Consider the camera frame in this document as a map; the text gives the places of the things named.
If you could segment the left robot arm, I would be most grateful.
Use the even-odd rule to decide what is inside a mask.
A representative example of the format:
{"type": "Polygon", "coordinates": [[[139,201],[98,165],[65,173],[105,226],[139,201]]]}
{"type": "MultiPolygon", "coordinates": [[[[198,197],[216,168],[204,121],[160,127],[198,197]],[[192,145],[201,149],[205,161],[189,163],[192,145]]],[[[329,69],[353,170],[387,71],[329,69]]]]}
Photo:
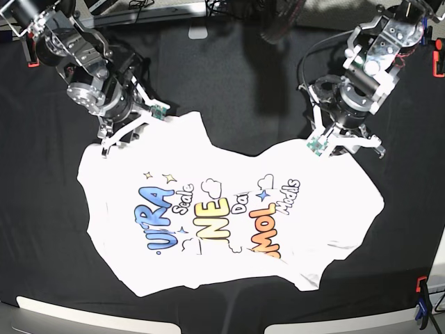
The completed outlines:
{"type": "Polygon", "coordinates": [[[346,31],[344,74],[327,74],[314,83],[303,81],[312,105],[312,133],[306,146],[327,158],[360,148],[384,157],[381,139],[365,124],[375,115],[398,83],[404,59],[420,44],[426,20],[444,20],[443,1],[402,1],[390,9],[378,6],[367,23],[346,31]]]}

